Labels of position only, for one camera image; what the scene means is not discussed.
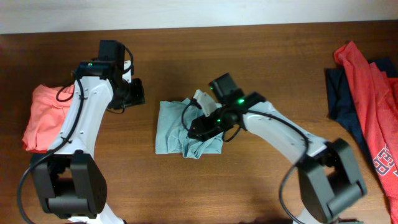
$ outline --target red t-shirt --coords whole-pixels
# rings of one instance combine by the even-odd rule
[[[392,222],[398,224],[398,78],[387,78],[375,63],[368,64],[354,42],[338,49],[335,61],[345,68],[363,135],[390,201]]]

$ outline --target white wall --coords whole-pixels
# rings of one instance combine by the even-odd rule
[[[398,0],[0,0],[0,34],[398,19]]]

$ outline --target orange t-shirt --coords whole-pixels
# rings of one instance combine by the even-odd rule
[[[343,65],[361,129],[373,164],[390,201],[391,219],[398,224],[398,78],[387,78],[368,61],[354,42],[335,52]]]
[[[55,96],[60,89],[39,85],[33,91],[30,120],[22,138],[25,150],[46,153],[60,132],[72,103],[72,100],[57,101]],[[73,90],[73,85],[65,88],[59,94],[59,99],[69,98]]]

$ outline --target folded cloth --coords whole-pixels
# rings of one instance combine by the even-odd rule
[[[182,102],[160,102],[155,144],[156,154],[182,152],[184,158],[199,159],[203,153],[221,153],[223,146],[222,133],[205,142],[188,138],[188,131],[181,123],[181,115],[189,102],[188,98]],[[184,122],[187,127],[189,128],[191,122],[201,115],[203,115],[202,110],[195,106],[190,106],[184,114]]]
[[[25,150],[46,153],[60,132],[72,103],[72,100],[57,101],[55,97],[60,89],[39,85],[33,91],[30,120],[22,138]],[[69,98],[73,89],[73,85],[66,87],[59,94],[59,99]]]

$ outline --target pile of clothes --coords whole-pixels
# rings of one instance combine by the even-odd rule
[[[368,62],[354,42],[326,70],[329,116],[349,131],[371,163],[398,223],[398,76],[388,58]]]

